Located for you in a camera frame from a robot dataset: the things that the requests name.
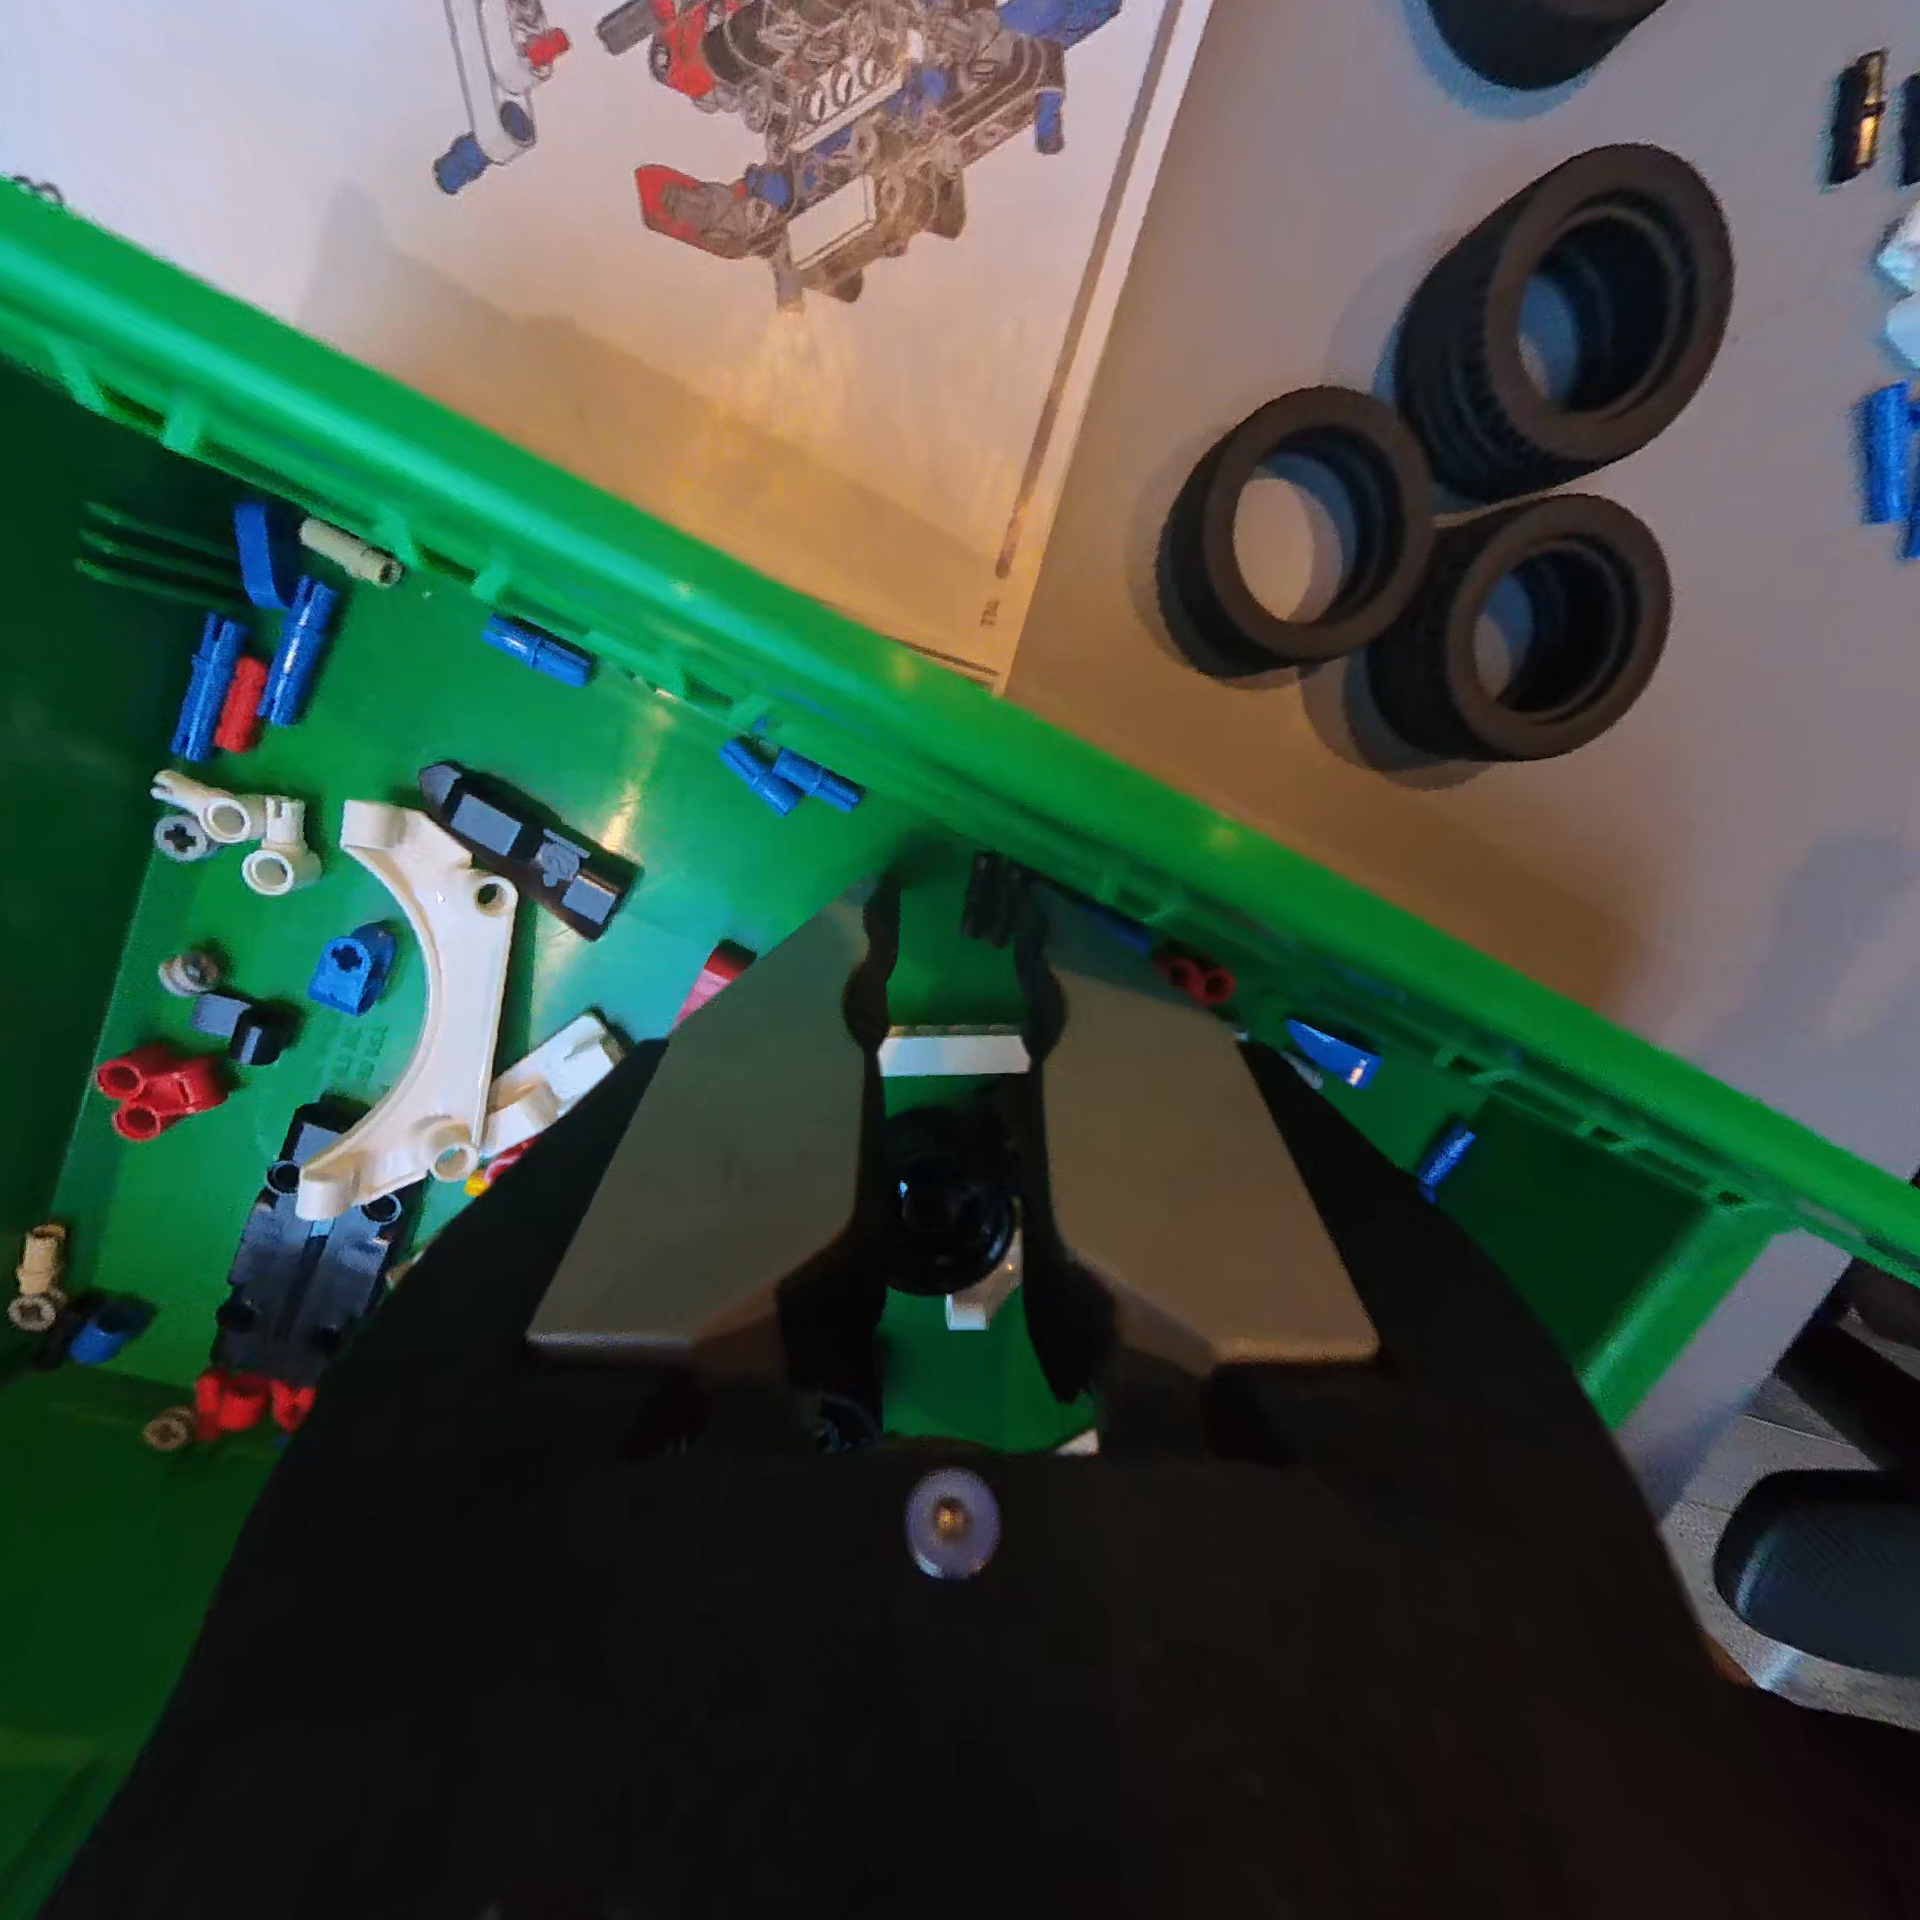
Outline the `toy car instruction booklet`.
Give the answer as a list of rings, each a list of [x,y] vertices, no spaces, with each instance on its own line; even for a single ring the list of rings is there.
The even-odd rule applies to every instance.
[[[4,181],[1002,691],[1208,14],[4,3]]]

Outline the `black toy tire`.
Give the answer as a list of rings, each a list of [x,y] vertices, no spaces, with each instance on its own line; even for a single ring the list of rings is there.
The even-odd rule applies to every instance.
[[[1574,373],[1526,371],[1522,306],[1548,285],[1573,318]],[[1641,143],[1584,151],[1526,183],[1439,257],[1408,302],[1398,408],[1436,480],[1489,505],[1644,451],[1719,355],[1732,235],[1704,176]]]
[[[1498,688],[1479,637],[1501,589],[1526,609]],[[1439,527],[1422,589],[1362,657],[1396,741],[1441,761],[1562,759],[1618,727],[1648,688],[1673,618],[1662,543],[1607,497],[1544,494]]]
[[[1350,501],[1353,563],[1313,618],[1266,609],[1237,549],[1241,494],[1285,455],[1326,470]],[[1292,392],[1241,419],[1186,477],[1161,533],[1159,603],[1176,653],[1213,681],[1310,671],[1393,630],[1424,583],[1433,543],[1433,470],[1408,424],[1369,393]]]
[[[1663,3],[1429,3],[1441,43],[1503,90],[1562,87],[1596,69]]]

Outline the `dark rounded object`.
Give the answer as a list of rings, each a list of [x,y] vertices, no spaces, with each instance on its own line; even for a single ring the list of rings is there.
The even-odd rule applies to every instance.
[[[1712,1583],[1732,1615],[1808,1658],[1918,1675],[1918,1486],[1893,1473],[1775,1473],[1728,1518]]]

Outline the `green plastic bin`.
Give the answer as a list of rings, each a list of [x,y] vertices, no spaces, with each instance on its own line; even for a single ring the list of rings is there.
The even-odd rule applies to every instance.
[[[1913,1277],[1906,1185],[28,185],[2,226],[4,1264],[65,1225],[69,1318],[136,1321],[4,1329],[4,1917],[1916,1917],[1916,1739],[1717,1675],[1608,1432],[1750,1239]],[[350,800],[517,889],[493,1078],[626,1055],[304,1222],[425,1009]],[[676,1027],[869,879],[887,1034],[1021,1030],[1041,885],[1218,1017],[1378,1359],[1057,1400],[1021,1203],[983,1283],[884,1281],[874,1387],[535,1352]],[[882,1121],[991,1104],[1021,1201],[1021,1082]]]

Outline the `black toy wheel rim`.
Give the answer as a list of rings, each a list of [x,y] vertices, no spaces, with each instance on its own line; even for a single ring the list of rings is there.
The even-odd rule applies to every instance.
[[[1000,1267],[1016,1239],[1015,1150],[986,1103],[916,1106],[882,1125],[890,1291],[941,1299]]]

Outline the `small black toy pin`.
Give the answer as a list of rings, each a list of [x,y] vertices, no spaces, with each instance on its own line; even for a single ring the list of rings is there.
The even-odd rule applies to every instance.
[[[1877,48],[1858,55],[1836,78],[1826,185],[1847,185],[1878,162],[1885,111],[1887,48]]]

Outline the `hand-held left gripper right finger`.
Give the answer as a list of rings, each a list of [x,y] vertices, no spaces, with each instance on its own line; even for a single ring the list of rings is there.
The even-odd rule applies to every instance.
[[[1013,938],[1024,1321],[1061,1402],[1126,1360],[1356,1368],[1378,1330],[1233,1034],[1046,885]]]

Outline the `long white toy beam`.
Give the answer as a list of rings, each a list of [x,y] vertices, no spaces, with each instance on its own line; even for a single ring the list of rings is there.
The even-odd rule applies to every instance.
[[[878,1050],[884,1079],[1013,1078],[1029,1066],[1013,1025],[897,1025]]]

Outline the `small blue toy pin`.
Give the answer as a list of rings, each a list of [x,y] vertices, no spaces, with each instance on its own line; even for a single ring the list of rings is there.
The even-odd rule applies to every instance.
[[[1858,521],[1906,525],[1916,494],[1916,392],[1904,378],[1864,393],[1854,410]]]

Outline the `white toy arch piece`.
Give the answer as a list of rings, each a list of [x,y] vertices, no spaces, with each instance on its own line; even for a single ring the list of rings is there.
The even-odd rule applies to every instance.
[[[330,1222],[404,1186],[457,1185],[480,1162],[506,991],[517,889],[414,807],[350,800],[341,848],[376,879],[422,963],[415,1050],[389,1093],[300,1166],[295,1213]]]
[[[486,1093],[482,1165],[538,1139],[599,1088],[623,1055],[626,1047],[613,1027],[601,1016],[585,1014],[498,1072]]]

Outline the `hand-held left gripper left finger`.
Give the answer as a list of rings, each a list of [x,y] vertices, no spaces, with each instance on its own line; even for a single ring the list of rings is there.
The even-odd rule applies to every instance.
[[[676,1027],[527,1329],[536,1354],[874,1387],[896,879]]]

